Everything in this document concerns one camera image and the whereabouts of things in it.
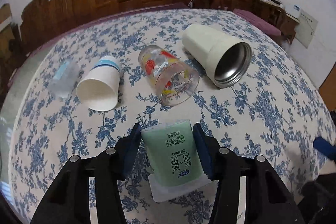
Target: tablecloth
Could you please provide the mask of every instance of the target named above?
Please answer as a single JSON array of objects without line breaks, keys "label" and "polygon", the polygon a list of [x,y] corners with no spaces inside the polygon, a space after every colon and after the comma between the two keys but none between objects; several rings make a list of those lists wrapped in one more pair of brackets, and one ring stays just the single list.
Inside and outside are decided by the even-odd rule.
[{"label": "tablecloth", "polygon": [[[192,23],[209,25],[250,42],[251,64],[234,86],[218,89],[183,48],[182,32]],[[150,44],[159,45],[198,70],[198,88],[182,104],[172,108],[162,105],[149,86],[138,54]],[[48,83],[65,59],[78,62],[83,77],[105,55],[119,58],[122,64],[116,109],[92,111],[75,95],[61,102],[48,93]],[[335,141],[330,114],[298,64],[250,23],[220,10],[141,13],[67,34],[41,63],[24,100],[14,125],[9,167],[16,208],[28,221],[71,155],[98,155],[113,147],[119,137],[127,136],[136,122],[142,128],[176,119],[199,122],[207,135],[236,154],[263,154],[295,197],[307,180],[317,177],[326,160],[313,149],[314,138]],[[216,182],[155,203],[148,183],[150,173],[141,145],[131,175],[118,182],[128,223],[208,222]],[[94,212],[94,178],[89,187]]]}]

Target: clear glass cup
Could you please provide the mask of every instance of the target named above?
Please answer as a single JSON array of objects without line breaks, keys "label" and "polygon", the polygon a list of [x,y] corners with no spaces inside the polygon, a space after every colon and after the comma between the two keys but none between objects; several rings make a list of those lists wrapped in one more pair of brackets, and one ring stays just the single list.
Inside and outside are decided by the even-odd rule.
[{"label": "clear glass cup", "polygon": [[200,80],[196,70],[157,45],[143,48],[139,64],[162,104],[178,105],[193,95]]}]

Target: purple cushion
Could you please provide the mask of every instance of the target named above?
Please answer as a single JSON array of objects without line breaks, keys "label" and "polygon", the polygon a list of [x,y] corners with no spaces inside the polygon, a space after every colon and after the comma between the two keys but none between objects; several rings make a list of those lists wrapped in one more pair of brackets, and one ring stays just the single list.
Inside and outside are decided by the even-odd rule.
[{"label": "purple cushion", "polygon": [[274,27],[249,11],[234,9],[233,12],[250,22],[253,26],[257,27],[260,31],[267,35],[281,35],[281,31],[277,27]]}]

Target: white thermos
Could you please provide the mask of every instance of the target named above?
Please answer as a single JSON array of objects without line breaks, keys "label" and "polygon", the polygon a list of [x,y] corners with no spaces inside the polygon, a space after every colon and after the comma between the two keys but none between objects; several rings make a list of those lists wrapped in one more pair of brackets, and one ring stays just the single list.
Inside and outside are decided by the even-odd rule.
[{"label": "white thermos", "polygon": [[247,42],[205,25],[190,25],[183,33],[182,43],[219,88],[238,82],[252,57]]}]

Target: blue object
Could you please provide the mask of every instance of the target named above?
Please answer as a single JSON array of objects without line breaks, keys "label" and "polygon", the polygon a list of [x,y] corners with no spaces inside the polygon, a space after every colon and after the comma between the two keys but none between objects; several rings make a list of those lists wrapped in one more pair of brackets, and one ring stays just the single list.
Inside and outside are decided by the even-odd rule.
[{"label": "blue object", "polygon": [[[123,166],[123,175],[127,177],[133,169],[135,158],[138,154],[139,145],[141,142],[141,125],[136,123],[133,126],[133,129],[129,135],[129,140],[126,145],[121,147],[123,149],[124,154],[119,153],[119,156],[121,157],[121,160],[124,163]],[[119,148],[118,142],[115,145],[115,149],[117,150]]]},{"label": "blue object", "polygon": [[220,145],[217,140],[214,139],[212,145],[215,148],[211,151],[209,150],[209,143],[206,143],[204,131],[198,122],[193,126],[193,136],[204,174],[206,174],[210,180],[216,180],[217,178],[215,177],[214,170],[215,163],[212,159],[215,158],[214,154],[219,150]]},{"label": "blue object", "polygon": [[325,155],[328,159],[336,162],[336,146],[333,146],[322,137],[317,137],[313,141],[313,147]]},{"label": "blue object", "polygon": [[57,72],[54,75],[54,80],[60,80],[62,75],[64,74],[65,70],[67,69],[68,65],[70,64],[69,61],[65,62],[64,64],[62,64],[59,69],[57,70]]},{"label": "blue object", "polygon": [[107,59],[99,60],[91,70],[93,70],[94,68],[105,67],[105,66],[116,68],[118,72],[120,72],[119,66],[115,62],[111,60],[107,60]]}]

